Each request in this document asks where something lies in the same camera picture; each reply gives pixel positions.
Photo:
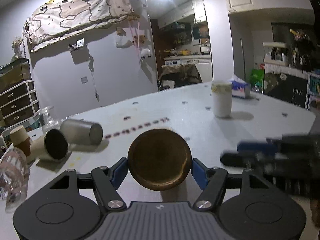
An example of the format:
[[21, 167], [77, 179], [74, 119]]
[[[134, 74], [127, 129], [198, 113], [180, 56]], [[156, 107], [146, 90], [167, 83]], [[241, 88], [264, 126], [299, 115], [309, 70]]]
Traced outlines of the tall brown bamboo cup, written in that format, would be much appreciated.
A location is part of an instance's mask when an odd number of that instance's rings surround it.
[[168, 129], [151, 129], [140, 134], [128, 154], [131, 176], [153, 191], [180, 185], [191, 169], [192, 155], [187, 142]]

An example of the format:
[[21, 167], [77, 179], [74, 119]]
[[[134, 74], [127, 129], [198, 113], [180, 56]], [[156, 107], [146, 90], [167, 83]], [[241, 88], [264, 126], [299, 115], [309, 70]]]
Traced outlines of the silver metal cup lying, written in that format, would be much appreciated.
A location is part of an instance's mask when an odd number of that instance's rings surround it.
[[103, 139], [103, 128], [99, 123], [84, 120], [66, 119], [60, 132], [69, 144], [99, 145]]

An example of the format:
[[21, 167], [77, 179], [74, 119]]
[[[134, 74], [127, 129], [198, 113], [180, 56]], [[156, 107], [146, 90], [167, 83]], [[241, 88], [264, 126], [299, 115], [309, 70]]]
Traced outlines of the white floral paper cup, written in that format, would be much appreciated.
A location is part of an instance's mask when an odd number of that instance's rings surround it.
[[228, 118], [232, 112], [232, 83], [213, 81], [213, 113], [218, 118]]

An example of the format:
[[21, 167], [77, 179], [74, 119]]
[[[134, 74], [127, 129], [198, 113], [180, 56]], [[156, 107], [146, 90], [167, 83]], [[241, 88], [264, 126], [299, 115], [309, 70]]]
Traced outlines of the beige cup black inside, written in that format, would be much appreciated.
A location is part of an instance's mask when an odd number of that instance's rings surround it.
[[51, 129], [31, 143], [29, 159], [61, 162], [65, 159], [69, 144], [58, 129]]

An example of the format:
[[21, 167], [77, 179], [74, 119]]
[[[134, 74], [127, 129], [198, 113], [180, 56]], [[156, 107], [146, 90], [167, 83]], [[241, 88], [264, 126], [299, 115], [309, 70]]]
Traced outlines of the beige cup brown sleeve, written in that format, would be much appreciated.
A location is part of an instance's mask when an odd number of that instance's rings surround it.
[[31, 154], [30, 146], [32, 140], [26, 132], [24, 126], [20, 125], [11, 130], [10, 139], [13, 143], [13, 146], [22, 150], [26, 157]]

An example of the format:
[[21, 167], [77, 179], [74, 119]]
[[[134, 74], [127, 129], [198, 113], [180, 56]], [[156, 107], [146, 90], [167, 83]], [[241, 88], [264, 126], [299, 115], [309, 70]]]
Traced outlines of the blue tissue box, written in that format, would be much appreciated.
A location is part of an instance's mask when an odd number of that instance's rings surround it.
[[246, 81], [233, 75], [229, 82], [232, 83], [232, 96], [237, 98], [247, 99], [250, 97], [251, 85]]

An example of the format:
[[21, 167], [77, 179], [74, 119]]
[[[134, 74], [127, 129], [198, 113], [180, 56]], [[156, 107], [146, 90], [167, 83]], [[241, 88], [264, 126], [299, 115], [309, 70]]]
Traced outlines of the green shopping bag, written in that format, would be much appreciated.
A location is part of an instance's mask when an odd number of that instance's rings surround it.
[[263, 92], [264, 86], [264, 70], [253, 69], [250, 75], [251, 90], [257, 93]]

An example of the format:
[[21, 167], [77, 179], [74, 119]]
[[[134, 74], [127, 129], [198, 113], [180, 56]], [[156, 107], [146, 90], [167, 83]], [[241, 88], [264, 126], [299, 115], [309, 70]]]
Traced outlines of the black chalkboard sign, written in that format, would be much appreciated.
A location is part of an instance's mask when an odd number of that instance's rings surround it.
[[306, 79], [284, 73], [267, 73], [265, 74], [264, 81], [265, 95], [298, 107], [305, 107], [308, 83]]

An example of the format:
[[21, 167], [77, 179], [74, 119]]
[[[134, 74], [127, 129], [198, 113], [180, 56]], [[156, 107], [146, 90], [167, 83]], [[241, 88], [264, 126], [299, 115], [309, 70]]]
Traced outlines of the chair with brown jacket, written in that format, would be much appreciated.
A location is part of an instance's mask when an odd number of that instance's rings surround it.
[[200, 72], [194, 63], [162, 65], [159, 80], [174, 81], [174, 88], [202, 83]]

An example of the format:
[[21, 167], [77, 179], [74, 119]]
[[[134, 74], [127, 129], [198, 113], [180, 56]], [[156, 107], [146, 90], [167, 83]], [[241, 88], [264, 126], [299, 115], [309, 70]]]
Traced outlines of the clear glass pink pattern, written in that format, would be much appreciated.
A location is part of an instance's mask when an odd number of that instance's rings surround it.
[[28, 169], [26, 156], [22, 150], [8, 149], [1, 160], [1, 199], [8, 203], [17, 203], [28, 187]]

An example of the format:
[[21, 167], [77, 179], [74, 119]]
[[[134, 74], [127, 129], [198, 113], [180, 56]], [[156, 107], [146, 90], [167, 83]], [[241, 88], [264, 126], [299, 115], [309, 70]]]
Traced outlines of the white washing machine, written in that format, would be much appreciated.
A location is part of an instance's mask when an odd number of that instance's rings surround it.
[[165, 60], [166, 66], [179, 65], [180, 63], [181, 63], [180, 59]]

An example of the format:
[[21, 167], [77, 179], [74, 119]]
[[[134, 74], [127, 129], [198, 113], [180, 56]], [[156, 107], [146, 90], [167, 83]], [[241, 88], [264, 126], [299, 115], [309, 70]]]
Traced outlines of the white black drawer unit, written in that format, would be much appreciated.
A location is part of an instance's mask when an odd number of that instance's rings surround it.
[[39, 111], [33, 80], [23, 81], [1, 94], [1, 114], [6, 128], [35, 117]]

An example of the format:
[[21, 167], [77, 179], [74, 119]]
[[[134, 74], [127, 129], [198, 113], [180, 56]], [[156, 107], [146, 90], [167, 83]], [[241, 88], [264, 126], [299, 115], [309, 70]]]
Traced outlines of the white sheep plush hanging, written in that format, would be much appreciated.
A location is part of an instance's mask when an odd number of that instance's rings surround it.
[[141, 59], [147, 59], [151, 57], [151, 50], [149, 48], [143, 48], [140, 51], [140, 58]]

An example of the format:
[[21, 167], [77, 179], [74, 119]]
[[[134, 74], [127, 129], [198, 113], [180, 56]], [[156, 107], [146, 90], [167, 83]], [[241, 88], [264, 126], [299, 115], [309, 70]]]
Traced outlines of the white plastic bag hanging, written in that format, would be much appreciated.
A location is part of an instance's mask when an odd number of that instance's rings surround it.
[[127, 36], [117, 35], [114, 40], [116, 48], [129, 48], [133, 45], [132, 41]]

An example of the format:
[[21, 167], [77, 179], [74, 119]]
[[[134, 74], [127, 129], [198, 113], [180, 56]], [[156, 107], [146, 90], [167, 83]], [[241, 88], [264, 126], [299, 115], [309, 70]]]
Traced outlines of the dried flower vase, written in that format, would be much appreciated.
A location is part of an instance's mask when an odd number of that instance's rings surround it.
[[22, 50], [21, 50], [21, 45], [23, 43], [23, 37], [15, 37], [15, 39], [12, 42], [12, 49], [14, 50], [14, 57], [16, 59], [19, 59], [22, 57]]

